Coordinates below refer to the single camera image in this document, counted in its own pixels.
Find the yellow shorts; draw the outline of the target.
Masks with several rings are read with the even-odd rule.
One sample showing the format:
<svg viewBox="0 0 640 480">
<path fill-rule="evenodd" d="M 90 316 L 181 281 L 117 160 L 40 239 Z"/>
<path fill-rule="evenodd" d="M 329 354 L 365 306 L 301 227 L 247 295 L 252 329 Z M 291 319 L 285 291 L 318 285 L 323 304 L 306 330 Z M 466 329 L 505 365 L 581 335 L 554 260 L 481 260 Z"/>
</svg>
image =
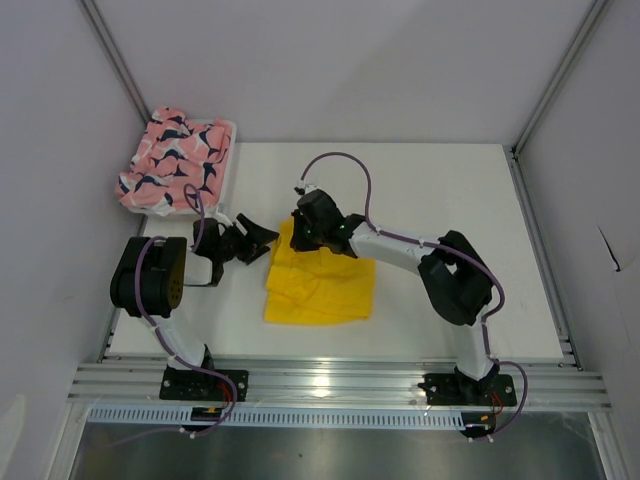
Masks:
<svg viewBox="0 0 640 480">
<path fill-rule="evenodd" d="M 335 255 L 323 247 L 296 252 L 293 221 L 280 223 L 266 279 L 264 320 L 272 324 L 332 326 L 373 312 L 375 262 Z"/>
</svg>

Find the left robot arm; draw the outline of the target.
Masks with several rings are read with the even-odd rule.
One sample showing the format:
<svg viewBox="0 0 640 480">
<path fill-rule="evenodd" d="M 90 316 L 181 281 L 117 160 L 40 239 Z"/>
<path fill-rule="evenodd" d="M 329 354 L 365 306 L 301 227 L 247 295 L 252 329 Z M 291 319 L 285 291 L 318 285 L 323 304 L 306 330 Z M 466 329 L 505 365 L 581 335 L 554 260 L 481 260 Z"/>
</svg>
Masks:
<svg viewBox="0 0 640 480">
<path fill-rule="evenodd" d="M 182 301 L 189 253 L 207 262 L 207 275 L 199 285 L 216 287 L 226 263 L 239 260 L 249 265 L 268 254 L 278 238 L 276 231 L 240 214 L 230 222 L 206 217 L 194 220 L 184 233 L 128 240 L 111 280 L 110 298 L 116 308 L 142 320 L 167 354 L 160 399 L 245 400 L 248 372 L 218 370 L 206 343 L 171 315 Z"/>
</svg>

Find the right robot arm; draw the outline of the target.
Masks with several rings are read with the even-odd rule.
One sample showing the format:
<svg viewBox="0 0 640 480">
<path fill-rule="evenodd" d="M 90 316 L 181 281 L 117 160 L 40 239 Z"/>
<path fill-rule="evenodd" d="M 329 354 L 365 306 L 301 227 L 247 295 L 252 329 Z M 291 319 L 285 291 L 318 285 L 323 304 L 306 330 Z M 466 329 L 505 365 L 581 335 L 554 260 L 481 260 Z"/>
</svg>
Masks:
<svg viewBox="0 0 640 480">
<path fill-rule="evenodd" d="M 372 259 L 417 275 L 434 311 L 453 326 L 458 395 L 468 403 L 489 396 L 499 366 L 491 358 L 486 317 L 497 281 L 466 237 L 449 231 L 430 242 L 375 228 L 364 215 L 343 215 L 321 189 L 295 189 L 291 247 L 327 248 L 336 255 Z"/>
</svg>

